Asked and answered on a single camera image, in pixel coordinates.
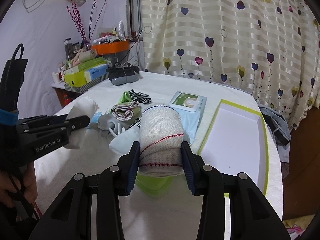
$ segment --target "human hand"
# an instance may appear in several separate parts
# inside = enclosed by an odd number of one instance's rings
[[[21,189],[19,180],[16,177],[12,177],[18,189]],[[25,186],[24,197],[29,203],[33,203],[38,197],[36,174],[34,163],[29,163],[26,173],[23,176],[23,185]],[[12,199],[9,197],[7,191],[16,192],[13,184],[11,183],[9,176],[6,172],[0,171],[0,201],[7,207],[14,207]]]

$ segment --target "blue gripper pad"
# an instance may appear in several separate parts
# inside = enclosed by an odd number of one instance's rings
[[[182,166],[183,166],[183,170],[184,170],[184,175],[186,176],[188,189],[194,195],[196,192],[195,176],[194,176],[194,172],[192,170],[192,166],[191,166],[188,154],[187,154],[186,149],[183,144],[181,145],[181,156],[182,156]]]
[[[134,183],[136,181],[138,167],[139,167],[139,156],[140,156],[140,143],[134,142],[132,144],[131,150],[134,151],[132,162],[128,172],[128,183],[127,183],[127,194],[130,195],[131,190],[133,190]]]

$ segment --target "silver screw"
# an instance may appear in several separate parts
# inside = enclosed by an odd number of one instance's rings
[[[75,180],[81,180],[83,178],[83,175],[81,173],[77,173],[75,176],[74,176]]]
[[[212,171],[212,166],[210,166],[210,165],[204,165],[202,168],[203,168],[205,171]]]
[[[241,173],[239,174],[239,178],[241,178],[241,179],[247,179],[247,178],[248,178],[248,175],[245,174],[244,172],[241,172]]]
[[[113,165],[113,166],[110,167],[110,170],[112,172],[119,171],[119,167],[117,165]]]

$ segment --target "curtain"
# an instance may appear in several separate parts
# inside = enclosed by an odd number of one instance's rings
[[[290,128],[319,107],[319,24],[304,0],[141,0],[141,17],[146,71],[247,91]]]

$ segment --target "orange basket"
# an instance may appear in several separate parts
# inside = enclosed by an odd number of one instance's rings
[[[91,49],[97,50],[98,55],[118,53],[129,49],[129,41],[92,45]]]

